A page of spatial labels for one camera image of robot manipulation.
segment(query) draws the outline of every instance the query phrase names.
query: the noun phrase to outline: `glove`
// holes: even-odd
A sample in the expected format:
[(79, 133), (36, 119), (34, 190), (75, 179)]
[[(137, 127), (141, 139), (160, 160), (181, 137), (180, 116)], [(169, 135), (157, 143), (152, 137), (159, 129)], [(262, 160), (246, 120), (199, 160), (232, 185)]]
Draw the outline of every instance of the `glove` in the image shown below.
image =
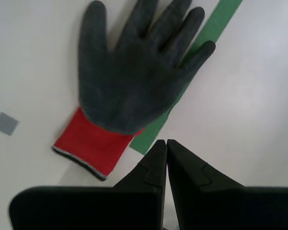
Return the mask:
[[(104, 130), (104, 138), (106, 133), (120, 134), (126, 138), (122, 146), (127, 147), (126, 142), (173, 105), (214, 52), (215, 44), (206, 42), (180, 64), (204, 19), (204, 10), (195, 8), (183, 21), (191, 1), (173, 0), (149, 30), (158, 0), (138, 0), (113, 51), (107, 48), (105, 6), (94, 1), (87, 8), (79, 40), (79, 100), (83, 119), (93, 129)], [(98, 173), (99, 165), (107, 165), (108, 161), (115, 161), (112, 166), (116, 164), (119, 157), (112, 157), (107, 149), (96, 150), (97, 139), (87, 141), (88, 154), (106, 154), (107, 158), (102, 157), (104, 162), (100, 162), (96, 157), (85, 164)], [(83, 160), (83, 155), (62, 151)]]

